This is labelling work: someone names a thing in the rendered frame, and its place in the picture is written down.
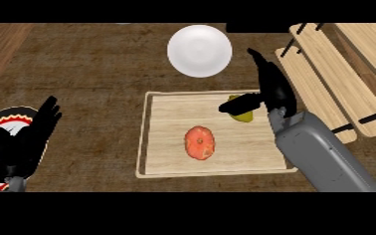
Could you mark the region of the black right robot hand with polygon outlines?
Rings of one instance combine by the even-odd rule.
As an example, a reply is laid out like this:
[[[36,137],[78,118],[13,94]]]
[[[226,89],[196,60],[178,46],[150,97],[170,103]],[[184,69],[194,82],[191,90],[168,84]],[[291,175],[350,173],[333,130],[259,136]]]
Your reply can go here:
[[[260,54],[246,49],[252,56],[257,71],[259,93],[243,94],[218,106],[221,113],[238,116],[259,108],[265,104],[266,111],[284,109],[284,118],[296,114],[296,98],[293,90],[277,66],[268,62]]]

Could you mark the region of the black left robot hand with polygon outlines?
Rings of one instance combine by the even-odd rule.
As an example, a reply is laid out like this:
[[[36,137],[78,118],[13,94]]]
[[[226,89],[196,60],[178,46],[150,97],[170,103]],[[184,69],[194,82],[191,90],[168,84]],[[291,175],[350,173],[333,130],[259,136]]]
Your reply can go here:
[[[47,140],[61,117],[57,99],[41,104],[32,122],[14,135],[0,127],[0,182],[7,177],[27,178],[38,167]]]

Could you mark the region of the yellow lemon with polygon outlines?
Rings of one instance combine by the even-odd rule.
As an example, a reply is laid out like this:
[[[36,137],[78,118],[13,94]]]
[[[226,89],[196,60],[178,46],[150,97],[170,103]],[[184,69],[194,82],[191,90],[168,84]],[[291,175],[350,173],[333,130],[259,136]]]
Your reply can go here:
[[[232,99],[235,99],[238,97],[238,95],[229,95],[228,96],[228,101],[231,101]],[[237,120],[237,121],[241,121],[241,122],[252,122],[252,111],[234,116],[234,115],[229,115],[229,117]]]

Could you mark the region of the wooden tiered shelf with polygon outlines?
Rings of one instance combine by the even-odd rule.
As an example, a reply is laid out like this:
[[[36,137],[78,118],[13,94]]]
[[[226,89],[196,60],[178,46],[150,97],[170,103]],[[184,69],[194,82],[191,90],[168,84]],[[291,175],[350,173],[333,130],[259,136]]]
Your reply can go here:
[[[343,143],[356,132],[376,137],[376,95],[312,23],[288,27],[291,40],[274,51],[306,110]]]

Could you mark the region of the pale wooden tray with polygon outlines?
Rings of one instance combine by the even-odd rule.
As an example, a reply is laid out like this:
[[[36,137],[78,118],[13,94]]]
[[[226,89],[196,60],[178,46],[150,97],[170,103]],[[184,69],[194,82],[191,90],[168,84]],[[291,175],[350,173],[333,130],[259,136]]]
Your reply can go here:
[[[274,145],[266,109],[252,112],[252,121],[234,120],[218,106],[243,92],[148,92],[140,133],[135,176],[168,178],[190,176],[291,173]],[[204,160],[185,152],[185,134],[194,126],[209,129],[213,153]]]

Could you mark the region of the black patterned plate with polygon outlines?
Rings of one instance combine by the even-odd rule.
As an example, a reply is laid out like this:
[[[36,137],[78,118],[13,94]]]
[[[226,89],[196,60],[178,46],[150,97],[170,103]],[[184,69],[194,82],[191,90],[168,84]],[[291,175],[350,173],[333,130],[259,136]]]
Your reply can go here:
[[[14,136],[32,122],[36,110],[30,107],[10,107],[0,111],[0,127]]]

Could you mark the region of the white plate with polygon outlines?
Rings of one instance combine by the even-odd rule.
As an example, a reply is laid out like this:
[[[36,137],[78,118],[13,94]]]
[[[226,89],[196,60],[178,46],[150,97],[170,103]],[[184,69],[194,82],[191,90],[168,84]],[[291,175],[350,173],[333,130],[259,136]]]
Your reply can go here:
[[[181,74],[193,78],[207,78],[228,65],[231,43],[212,26],[185,26],[170,36],[168,59]]]

